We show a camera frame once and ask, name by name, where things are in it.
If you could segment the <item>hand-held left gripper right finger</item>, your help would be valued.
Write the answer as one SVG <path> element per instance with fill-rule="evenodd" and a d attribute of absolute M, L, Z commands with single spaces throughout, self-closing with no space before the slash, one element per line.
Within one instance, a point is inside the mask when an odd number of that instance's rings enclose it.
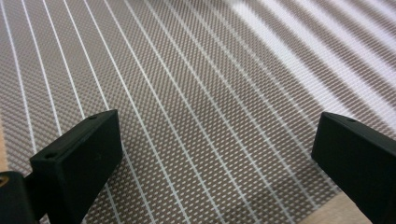
<path fill-rule="evenodd" d="M 324 112 L 311 157 L 373 224 L 396 224 L 395 140 Z"/>

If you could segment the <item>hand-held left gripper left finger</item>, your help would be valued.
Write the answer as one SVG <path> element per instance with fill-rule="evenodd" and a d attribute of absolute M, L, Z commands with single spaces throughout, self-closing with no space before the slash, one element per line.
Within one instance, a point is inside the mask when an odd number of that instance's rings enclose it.
<path fill-rule="evenodd" d="M 116 109 L 92 115 L 31 159 L 31 199 L 37 218 L 79 224 L 122 158 Z"/>

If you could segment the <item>brown woven striped placemat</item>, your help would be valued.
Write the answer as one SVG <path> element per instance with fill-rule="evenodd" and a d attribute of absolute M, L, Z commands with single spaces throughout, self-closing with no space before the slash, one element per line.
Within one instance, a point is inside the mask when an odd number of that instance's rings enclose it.
<path fill-rule="evenodd" d="M 0 0 L 11 169 L 115 109 L 84 224 L 297 223 L 339 194 L 322 112 L 396 137 L 396 0 Z"/>

